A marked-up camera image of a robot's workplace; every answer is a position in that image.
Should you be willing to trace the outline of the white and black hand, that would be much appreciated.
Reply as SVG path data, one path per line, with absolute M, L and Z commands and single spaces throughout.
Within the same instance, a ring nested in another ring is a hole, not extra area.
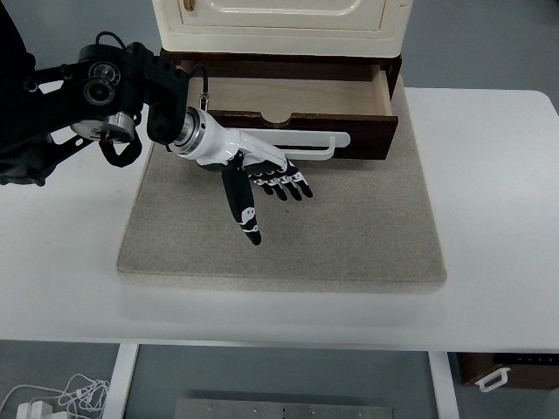
M 194 127 L 177 153 L 221 174 L 234 220 L 252 244 L 259 245 L 261 234 L 251 184 L 282 201 L 287 194 L 300 201 L 313 196 L 307 180 L 279 148 L 236 128 L 222 127 L 201 109 L 190 107 L 188 111 Z

